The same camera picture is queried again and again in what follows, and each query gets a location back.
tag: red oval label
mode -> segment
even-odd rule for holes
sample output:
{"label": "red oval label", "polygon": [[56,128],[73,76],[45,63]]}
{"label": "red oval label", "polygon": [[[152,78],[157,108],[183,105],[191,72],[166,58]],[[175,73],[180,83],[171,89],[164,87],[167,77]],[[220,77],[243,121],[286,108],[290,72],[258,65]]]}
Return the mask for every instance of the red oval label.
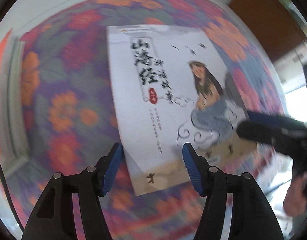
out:
{"label": "red oval label", "polygon": [[157,93],[156,91],[153,89],[153,88],[150,88],[149,89],[149,100],[150,100],[150,103],[152,104],[156,104],[157,101],[158,101],[158,98],[157,98]]}

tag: blue tip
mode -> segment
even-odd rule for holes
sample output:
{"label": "blue tip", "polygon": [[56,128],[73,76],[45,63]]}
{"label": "blue tip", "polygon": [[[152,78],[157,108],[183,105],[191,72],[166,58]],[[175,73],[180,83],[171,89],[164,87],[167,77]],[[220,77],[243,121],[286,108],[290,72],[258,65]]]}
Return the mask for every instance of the blue tip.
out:
{"label": "blue tip", "polygon": [[193,188],[201,196],[203,194],[201,175],[186,144],[184,144],[182,147],[182,158],[189,173]]}
{"label": "blue tip", "polygon": [[114,183],[119,165],[121,161],[123,160],[124,156],[124,151],[123,151],[123,146],[120,144],[116,151],[115,154],[106,170],[106,173],[103,178],[103,187],[102,187],[102,193],[103,195],[106,195],[110,190],[111,187]]}

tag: floral tablecloth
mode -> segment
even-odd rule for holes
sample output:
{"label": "floral tablecloth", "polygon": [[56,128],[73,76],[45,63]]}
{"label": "floral tablecloth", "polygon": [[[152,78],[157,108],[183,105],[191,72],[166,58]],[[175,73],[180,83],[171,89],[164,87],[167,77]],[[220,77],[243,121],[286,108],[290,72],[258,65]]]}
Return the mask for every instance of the floral tablecloth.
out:
{"label": "floral tablecloth", "polygon": [[[78,173],[120,140],[106,26],[132,24],[202,28],[229,69],[247,109],[282,111],[258,50],[216,4],[208,0],[89,0],[72,6],[21,38],[26,42],[21,96],[31,160],[7,183],[23,225],[53,173]],[[224,170],[256,176],[272,155],[271,149],[258,151]],[[163,240],[192,239],[205,199],[199,198],[190,182],[135,196],[124,162],[111,192],[100,202],[114,239]],[[74,206],[78,238],[84,239],[76,195]],[[228,231],[228,219],[224,231]]]}

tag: brown wooden panel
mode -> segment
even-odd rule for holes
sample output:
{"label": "brown wooden panel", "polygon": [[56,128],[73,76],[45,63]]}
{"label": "brown wooden panel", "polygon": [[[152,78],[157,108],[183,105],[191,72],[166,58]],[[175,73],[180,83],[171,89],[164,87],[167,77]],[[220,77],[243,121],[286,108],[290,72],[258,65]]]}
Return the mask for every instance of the brown wooden panel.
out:
{"label": "brown wooden panel", "polygon": [[232,0],[229,7],[253,32],[272,62],[307,40],[278,0]]}

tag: mermaid illustration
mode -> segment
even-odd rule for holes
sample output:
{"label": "mermaid illustration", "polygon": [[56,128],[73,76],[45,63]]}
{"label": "mermaid illustration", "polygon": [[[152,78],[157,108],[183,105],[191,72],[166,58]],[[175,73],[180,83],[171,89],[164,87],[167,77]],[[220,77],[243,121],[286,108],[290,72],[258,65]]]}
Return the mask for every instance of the mermaid illustration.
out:
{"label": "mermaid illustration", "polygon": [[216,143],[227,140],[233,134],[231,122],[225,117],[228,109],[223,89],[206,65],[199,61],[188,63],[195,80],[198,93],[196,107],[191,112],[194,127],[219,134]]}

